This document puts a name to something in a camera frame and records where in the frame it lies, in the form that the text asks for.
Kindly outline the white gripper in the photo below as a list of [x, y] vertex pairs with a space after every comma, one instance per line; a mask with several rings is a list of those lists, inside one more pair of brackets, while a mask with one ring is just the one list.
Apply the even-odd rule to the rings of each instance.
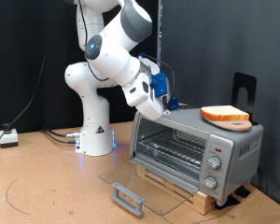
[[155, 120], [162, 114], [171, 114], [168, 108], [163, 111], [163, 97], [167, 97], [169, 93], [167, 76], [151, 60], [142, 60], [135, 79], [122, 89], [127, 104], [134, 106], [147, 118]]

